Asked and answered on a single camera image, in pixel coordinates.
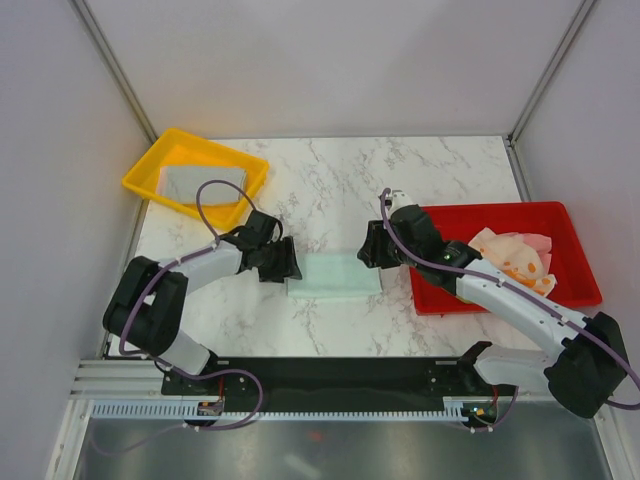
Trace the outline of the light blue white towel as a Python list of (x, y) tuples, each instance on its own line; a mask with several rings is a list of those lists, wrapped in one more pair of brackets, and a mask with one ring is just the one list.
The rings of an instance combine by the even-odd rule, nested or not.
[(377, 268), (367, 268), (354, 253), (308, 253), (298, 259), (301, 280), (287, 281), (292, 299), (339, 300), (378, 295)]

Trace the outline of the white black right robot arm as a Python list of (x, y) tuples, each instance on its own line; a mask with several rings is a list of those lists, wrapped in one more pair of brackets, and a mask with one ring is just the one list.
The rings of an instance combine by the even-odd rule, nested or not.
[(588, 317), (534, 293), (460, 241), (442, 238), (429, 214), (401, 191), (384, 190), (381, 217), (367, 226), (357, 257), (368, 268), (406, 265), (428, 284), (476, 304), (537, 345), (506, 349), (477, 343), (473, 360), (457, 370), (458, 385), (480, 394), (491, 384), (549, 392), (565, 409), (592, 418), (625, 378), (639, 379), (628, 361), (617, 321)]

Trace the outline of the grey terry towel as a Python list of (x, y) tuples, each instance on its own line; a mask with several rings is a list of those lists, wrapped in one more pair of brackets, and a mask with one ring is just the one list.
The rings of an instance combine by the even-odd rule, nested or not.
[[(245, 189), (247, 171), (239, 167), (165, 166), (160, 169), (155, 193), (179, 204), (195, 204), (196, 193), (206, 181), (222, 180)], [(236, 203), (241, 194), (225, 184), (211, 184), (201, 193), (203, 206)]]

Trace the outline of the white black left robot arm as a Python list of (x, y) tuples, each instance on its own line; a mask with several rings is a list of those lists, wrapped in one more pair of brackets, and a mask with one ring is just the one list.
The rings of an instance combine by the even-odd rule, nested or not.
[(300, 280), (294, 239), (280, 220), (254, 210), (245, 224), (191, 253), (156, 261), (145, 256), (127, 265), (103, 317), (119, 338), (122, 356), (144, 355), (183, 372), (197, 394), (213, 391), (215, 354), (181, 327), (187, 297), (220, 279), (256, 270), (261, 282)]

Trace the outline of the orange patterned towel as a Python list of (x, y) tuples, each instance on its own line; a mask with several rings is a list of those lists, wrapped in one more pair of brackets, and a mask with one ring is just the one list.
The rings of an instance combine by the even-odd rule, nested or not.
[(469, 245), (505, 275), (547, 297), (557, 284), (550, 272), (552, 240), (534, 233), (478, 232)]

